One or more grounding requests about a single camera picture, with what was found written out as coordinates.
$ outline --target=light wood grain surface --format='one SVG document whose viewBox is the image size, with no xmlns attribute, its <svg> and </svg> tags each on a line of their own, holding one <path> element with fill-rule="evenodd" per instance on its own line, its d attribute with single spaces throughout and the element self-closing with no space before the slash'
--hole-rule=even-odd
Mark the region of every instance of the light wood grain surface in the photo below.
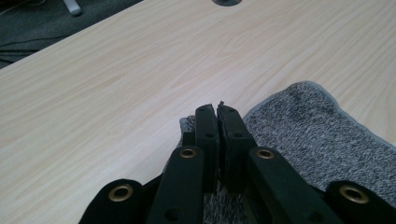
<svg viewBox="0 0 396 224">
<path fill-rule="evenodd" d="M 0 70 L 0 222 L 77 223 L 162 170 L 178 120 L 312 80 L 396 144 L 396 2 L 144 2 Z"/>
</svg>

